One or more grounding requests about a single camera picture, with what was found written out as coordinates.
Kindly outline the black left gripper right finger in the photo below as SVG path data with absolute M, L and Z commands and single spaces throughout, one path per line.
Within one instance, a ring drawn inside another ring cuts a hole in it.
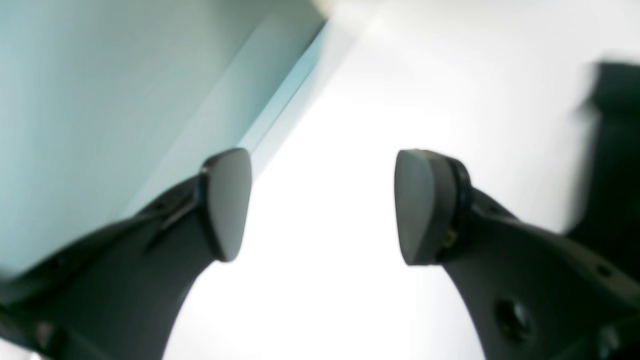
M 520 221 L 473 187 L 462 162 L 399 151 L 394 203 L 403 260 L 446 271 L 487 360 L 639 358 L 638 281 Z

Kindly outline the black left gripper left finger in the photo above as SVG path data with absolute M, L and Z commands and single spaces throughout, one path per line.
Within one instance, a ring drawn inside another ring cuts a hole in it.
M 119 222 L 1 281 L 1 338 L 50 360 L 160 360 L 195 280 L 236 259 L 250 153 L 209 157 Z

